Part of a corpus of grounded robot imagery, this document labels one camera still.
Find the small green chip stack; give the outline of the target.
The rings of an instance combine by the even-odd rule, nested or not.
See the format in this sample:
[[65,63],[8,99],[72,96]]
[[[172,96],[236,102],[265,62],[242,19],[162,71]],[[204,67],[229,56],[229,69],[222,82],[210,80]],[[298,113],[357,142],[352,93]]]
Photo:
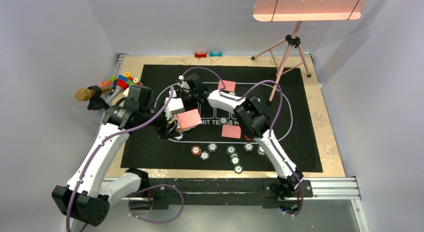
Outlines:
[[261,146],[258,146],[257,153],[261,156],[265,155],[265,151]]

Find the red poker chip stack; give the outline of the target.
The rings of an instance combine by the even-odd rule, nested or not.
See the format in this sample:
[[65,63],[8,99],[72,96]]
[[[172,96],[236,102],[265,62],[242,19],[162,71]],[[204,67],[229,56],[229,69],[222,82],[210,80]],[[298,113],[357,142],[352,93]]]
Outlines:
[[199,156],[202,153],[202,149],[200,148],[200,146],[192,146],[190,151],[195,156]]

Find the blue poker chip stack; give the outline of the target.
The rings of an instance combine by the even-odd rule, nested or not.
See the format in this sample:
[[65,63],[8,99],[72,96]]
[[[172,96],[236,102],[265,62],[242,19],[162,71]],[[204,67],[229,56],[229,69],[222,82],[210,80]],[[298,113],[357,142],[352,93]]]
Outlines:
[[207,149],[209,152],[215,152],[217,150],[218,146],[216,143],[209,143],[207,146]]

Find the red backed card deck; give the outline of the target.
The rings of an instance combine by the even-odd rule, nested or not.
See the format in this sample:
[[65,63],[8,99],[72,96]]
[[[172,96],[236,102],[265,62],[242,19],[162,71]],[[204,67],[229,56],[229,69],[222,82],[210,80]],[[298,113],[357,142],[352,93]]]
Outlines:
[[190,130],[191,128],[196,127],[197,125],[202,124],[202,119],[198,109],[193,109],[190,111],[185,111],[176,115],[177,119],[177,130],[179,132]]

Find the single blue poker chip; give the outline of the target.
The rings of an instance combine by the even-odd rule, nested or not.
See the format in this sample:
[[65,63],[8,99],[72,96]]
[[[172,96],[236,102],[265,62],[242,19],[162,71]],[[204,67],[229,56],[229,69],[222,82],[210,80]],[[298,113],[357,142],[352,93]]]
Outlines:
[[181,141],[183,138],[184,138],[183,134],[181,134],[181,135],[179,135],[179,136],[175,137],[175,139],[176,139],[177,141]]

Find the red playing card box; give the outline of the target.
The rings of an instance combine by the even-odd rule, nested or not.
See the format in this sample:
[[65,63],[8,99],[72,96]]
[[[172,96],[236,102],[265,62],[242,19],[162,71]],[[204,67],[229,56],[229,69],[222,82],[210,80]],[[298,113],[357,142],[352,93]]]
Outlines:
[[180,134],[183,131],[183,128],[181,127],[180,123],[178,122],[178,120],[171,120],[168,121],[167,123],[167,130],[169,133],[177,133]]

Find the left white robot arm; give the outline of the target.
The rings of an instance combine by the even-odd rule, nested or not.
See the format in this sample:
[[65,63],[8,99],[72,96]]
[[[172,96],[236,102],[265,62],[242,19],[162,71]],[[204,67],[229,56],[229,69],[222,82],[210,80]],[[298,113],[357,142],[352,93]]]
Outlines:
[[74,225],[79,225],[81,232],[87,226],[99,226],[118,201],[131,194],[142,197],[154,188],[148,173],[139,169],[128,169],[113,182],[103,183],[118,150],[132,132],[149,125],[166,125],[165,110],[175,89],[170,88],[169,97],[158,111],[144,106],[150,92],[148,87],[131,86],[127,97],[122,98],[123,105],[108,106],[83,163],[65,186],[57,185],[53,189],[51,196],[65,216],[65,231],[72,231]]

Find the dealt red card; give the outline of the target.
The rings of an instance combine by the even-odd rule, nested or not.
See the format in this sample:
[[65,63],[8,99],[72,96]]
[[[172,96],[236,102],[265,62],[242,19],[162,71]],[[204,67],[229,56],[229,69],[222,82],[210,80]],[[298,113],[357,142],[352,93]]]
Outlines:
[[236,87],[236,82],[220,80],[218,83],[218,90],[231,91],[234,92]]
[[240,139],[241,138],[241,128],[237,125],[228,125],[224,124],[222,126],[221,136],[225,138]]

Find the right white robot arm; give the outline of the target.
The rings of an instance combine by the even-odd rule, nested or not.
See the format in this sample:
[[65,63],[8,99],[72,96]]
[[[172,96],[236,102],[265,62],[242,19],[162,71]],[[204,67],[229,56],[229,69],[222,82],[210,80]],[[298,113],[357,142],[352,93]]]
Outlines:
[[280,181],[282,192],[292,196],[300,190],[304,176],[286,154],[274,133],[273,128],[281,109],[278,108],[274,118],[270,119],[257,98],[250,96],[254,89],[268,83],[271,83],[271,80],[263,80],[239,97],[225,93],[225,86],[215,90],[208,88],[196,73],[192,75],[183,73],[177,80],[181,89],[179,95],[181,99],[185,100],[189,97],[191,101],[199,104],[205,103],[212,108],[229,112],[236,117],[241,131],[261,146],[271,161]]

